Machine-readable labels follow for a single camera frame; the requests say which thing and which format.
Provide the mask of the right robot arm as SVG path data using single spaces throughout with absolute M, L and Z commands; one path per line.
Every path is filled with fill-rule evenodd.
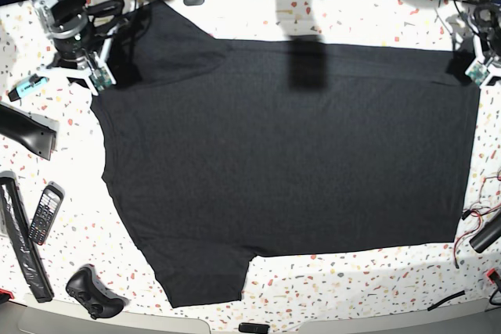
M 30 80 L 65 77 L 84 83 L 93 95 L 116 84 L 106 61 L 118 32 L 124 0 L 89 5 L 87 0 L 30 0 L 46 37 L 56 49 L 53 61 Z

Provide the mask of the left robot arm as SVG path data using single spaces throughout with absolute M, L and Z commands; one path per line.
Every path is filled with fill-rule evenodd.
M 500 4 L 477 5 L 467 21 L 473 33 L 474 60 L 465 74 L 479 88 L 500 82 Z

